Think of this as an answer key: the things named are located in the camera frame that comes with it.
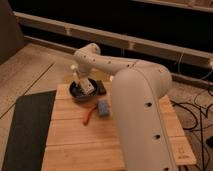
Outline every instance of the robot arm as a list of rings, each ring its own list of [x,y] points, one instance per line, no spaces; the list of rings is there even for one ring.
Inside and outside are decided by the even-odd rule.
[[[112,111],[128,171],[176,171],[158,99],[171,86],[169,71],[155,63],[103,57],[96,44],[78,49],[78,72],[92,67],[115,75],[111,86]]]

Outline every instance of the wooden table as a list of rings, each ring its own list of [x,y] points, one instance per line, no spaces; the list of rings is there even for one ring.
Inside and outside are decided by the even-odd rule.
[[[105,86],[109,89],[109,83],[105,83]],[[42,170],[125,170],[112,112],[110,117],[101,119],[94,111],[89,124],[82,124],[83,113],[97,103],[98,98],[110,103],[109,93],[76,104],[68,88],[68,84],[61,84],[57,88]],[[195,164],[195,156],[168,96],[160,99],[160,107],[176,164]]]

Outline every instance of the wooden plank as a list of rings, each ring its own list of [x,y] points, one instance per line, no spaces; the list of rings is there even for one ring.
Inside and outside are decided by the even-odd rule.
[[[14,14],[18,18],[20,24],[28,27],[38,28],[147,55],[178,61],[181,54],[184,53],[184,59],[182,62],[195,66],[208,68],[209,60],[213,58],[212,53],[194,49],[93,29],[19,12],[14,12]]]
[[[171,142],[178,166],[196,163],[185,137],[172,138]],[[123,155],[118,141],[48,146],[42,166],[43,171],[117,171],[124,170],[124,168]]]
[[[172,137],[170,142],[177,165],[196,164],[196,158],[186,137]]]
[[[125,167],[113,114],[101,119],[94,111],[89,125],[84,126],[81,122],[83,113],[97,102],[98,97],[92,103],[74,103],[68,87],[67,84],[58,86],[43,170],[123,170]],[[102,98],[109,100],[109,91]],[[165,96],[159,102],[176,164],[195,164],[195,156],[169,97]]]
[[[87,126],[81,119],[54,120],[50,123],[47,146],[117,140],[112,117],[92,119]]]
[[[106,89],[109,90],[110,84],[109,83],[104,84]],[[95,97],[92,99],[92,101],[89,101],[89,103],[83,104],[73,103],[72,96],[70,95],[68,89],[69,89],[68,84],[60,84],[58,86],[55,102],[56,108],[54,108],[55,110],[53,110],[52,120],[73,119],[72,117],[79,118],[80,117],[79,114],[83,114],[90,106],[96,104],[99,98],[103,98],[103,97]],[[105,99],[107,99],[108,103],[110,104],[109,91]],[[168,135],[169,136],[185,135],[182,126],[175,114],[175,111],[171,106],[168,96],[163,97],[159,102]]]
[[[122,171],[124,162],[118,142],[47,147],[42,171]]]

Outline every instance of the orange-handled tool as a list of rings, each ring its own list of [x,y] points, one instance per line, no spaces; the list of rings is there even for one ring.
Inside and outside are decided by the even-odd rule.
[[[97,108],[97,104],[92,106],[91,108],[89,108],[83,115],[83,118],[82,118],[82,123],[84,125],[87,125],[89,123],[89,119],[90,119],[90,116],[92,115],[92,112]]]

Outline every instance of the dark blue bowl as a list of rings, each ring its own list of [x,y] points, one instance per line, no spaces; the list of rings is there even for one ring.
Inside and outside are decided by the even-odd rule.
[[[72,97],[74,98],[74,100],[76,102],[88,101],[97,94],[97,87],[98,86],[96,84],[96,81],[93,80],[93,79],[90,79],[90,78],[89,78],[89,81],[91,82],[91,84],[93,85],[95,90],[88,95],[84,94],[84,92],[82,91],[80,86],[78,84],[76,84],[76,82],[72,82],[70,84],[69,91],[70,91],[70,94],[72,95]]]

